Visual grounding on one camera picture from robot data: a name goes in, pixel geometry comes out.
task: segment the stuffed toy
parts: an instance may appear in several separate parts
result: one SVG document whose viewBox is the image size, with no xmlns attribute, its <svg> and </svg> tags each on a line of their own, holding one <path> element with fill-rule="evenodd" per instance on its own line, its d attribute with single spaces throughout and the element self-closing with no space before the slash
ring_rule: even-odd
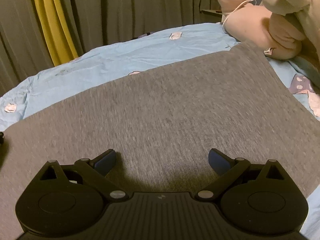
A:
<svg viewBox="0 0 320 240">
<path fill-rule="evenodd" d="M 320 51 L 320 42 L 315 38 L 320 34 L 319 31 L 315 31 L 319 30 L 319 27 L 315 26 L 316 19 L 320 20 L 320 16 L 317 16 L 316 10 L 313 9 L 315 12 L 310 17 L 306 16 L 305 21 L 300 20 L 303 14 L 308 15 L 307 12 L 311 12 L 307 9 L 311 8 L 311 5 L 304 5 L 306 0 L 301 0 L 301 3 L 295 2 L 292 6 L 286 0 L 262 0 L 260 5 L 253 5 L 249 1 L 218 0 L 223 14 L 222 23 L 231 36 L 239 41 L 252 41 L 267 57 L 274 59 L 287 60 L 304 52 L 314 57 L 312 52 L 316 54 L 317 47 Z M 305 31 L 305 28 L 308 28 L 306 26 L 309 26 L 307 23 L 313 25 L 313 34 L 310 34 L 310 30 Z"/>
<path fill-rule="evenodd" d="M 218 0 L 225 30 L 239 41 L 252 41 L 268 57 L 289 59 L 298 55 L 301 41 L 306 38 L 299 21 L 291 15 L 273 14 L 265 6 L 249 1 Z"/>
<path fill-rule="evenodd" d="M 294 15 L 307 39 L 302 43 L 302 55 L 313 61 L 320 59 L 320 0 L 262 0 L 273 14 Z"/>
</svg>

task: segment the yellow curtain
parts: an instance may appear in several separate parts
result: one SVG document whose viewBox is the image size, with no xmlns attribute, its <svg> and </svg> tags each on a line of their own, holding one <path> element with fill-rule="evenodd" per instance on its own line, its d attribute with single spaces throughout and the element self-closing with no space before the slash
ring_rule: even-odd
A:
<svg viewBox="0 0 320 240">
<path fill-rule="evenodd" d="M 45 42 L 55 66 L 78 57 L 60 0 L 34 0 Z"/>
</svg>

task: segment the metal pivot screw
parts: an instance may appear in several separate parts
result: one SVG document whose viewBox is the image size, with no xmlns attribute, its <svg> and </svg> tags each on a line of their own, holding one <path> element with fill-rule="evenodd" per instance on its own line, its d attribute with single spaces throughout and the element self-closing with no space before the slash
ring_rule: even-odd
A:
<svg viewBox="0 0 320 240">
<path fill-rule="evenodd" d="M 116 199 L 123 198 L 125 197 L 125 192 L 122 190 L 114 190 L 110 192 L 110 197 L 116 198 Z"/>
<path fill-rule="evenodd" d="M 211 192 L 210 190 L 201 190 L 198 192 L 198 196 L 200 198 L 212 198 L 213 192 Z"/>
</svg>

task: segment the circular cap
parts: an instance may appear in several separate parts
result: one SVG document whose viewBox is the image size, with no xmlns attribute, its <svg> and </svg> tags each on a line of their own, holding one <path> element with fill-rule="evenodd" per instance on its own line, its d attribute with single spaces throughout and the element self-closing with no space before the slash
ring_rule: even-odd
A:
<svg viewBox="0 0 320 240">
<path fill-rule="evenodd" d="M 70 210 L 76 204 L 76 198 L 67 192 L 52 192 L 39 200 L 39 207 L 48 213 L 60 214 Z"/>
<path fill-rule="evenodd" d="M 114 190 L 114 191 L 110 192 L 110 197 L 116 198 L 116 199 L 123 198 L 123 197 L 125 197 L 125 192 L 122 190 Z"/>
<path fill-rule="evenodd" d="M 222 196 L 220 206 L 232 224 L 261 235 L 294 231 L 308 214 L 308 203 L 299 189 L 278 179 L 256 179 L 235 186 Z"/>
<path fill-rule="evenodd" d="M 200 198 L 212 198 L 213 192 L 211 192 L 210 190 L 201 190 L 198 192 L 198 196 Z"/>
<path fill-rule="evenodd" d="M 104 207 L 101 195 L 82 184 L 59 179 L 27 187 L 16 204 L 20 224 L 42 236 L 68 236 L 90 227 Z"/>
<path fill-rule="evenodd" d="M 284 207 L 285 200 L 277 193 L 262 191 L 252 194 L 248 198 L 248 203 L 256 211 L 273 213 L 280 211 Z"/>
</svg>

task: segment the ribbed surface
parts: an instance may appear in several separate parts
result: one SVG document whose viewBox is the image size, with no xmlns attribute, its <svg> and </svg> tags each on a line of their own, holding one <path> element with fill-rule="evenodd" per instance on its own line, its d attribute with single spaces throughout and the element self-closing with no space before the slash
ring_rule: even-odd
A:
<svg viewBox="0 0 320 240">
<path fill-rule="evenodd" d="M 107 209 L 101 220 L 106 224 L 91 239 L 230 239 L 215 213 L 214 205 L 189 193 L 136 193 Z"/>
</svg>

